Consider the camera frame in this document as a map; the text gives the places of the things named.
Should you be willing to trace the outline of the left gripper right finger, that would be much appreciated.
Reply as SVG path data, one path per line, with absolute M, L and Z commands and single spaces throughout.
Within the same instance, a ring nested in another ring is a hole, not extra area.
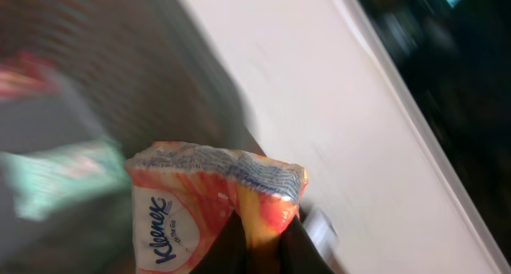
M 333 274 L 313 245 L 297 216 L 282 233 L 279 243 L 281 274 Z

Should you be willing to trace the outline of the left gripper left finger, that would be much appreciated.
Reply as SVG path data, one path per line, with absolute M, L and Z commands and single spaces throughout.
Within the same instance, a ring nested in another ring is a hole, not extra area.
M 244 274 L 246 254 L 242 221 L 233 212 L 204 258 L 190 274 Z

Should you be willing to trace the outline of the orange Kleenex tissue pack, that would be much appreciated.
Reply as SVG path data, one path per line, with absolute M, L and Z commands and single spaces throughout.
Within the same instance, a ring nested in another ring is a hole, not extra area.
M 241 219 L 255 270 L 279 270 L 279 240 L 299 214 L 305 168 L 187 142 L 156 142 L 125 166 L 137 272 L 191 272 L 232 214 Z

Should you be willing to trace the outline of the pale green wipes pack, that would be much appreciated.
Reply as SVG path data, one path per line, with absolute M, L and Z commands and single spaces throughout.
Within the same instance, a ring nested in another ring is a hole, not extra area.
M 108 140 L 35 153 L 2 153 L 17 217 L 43 221 L 53 213 L 129 186 L 125 158 Z

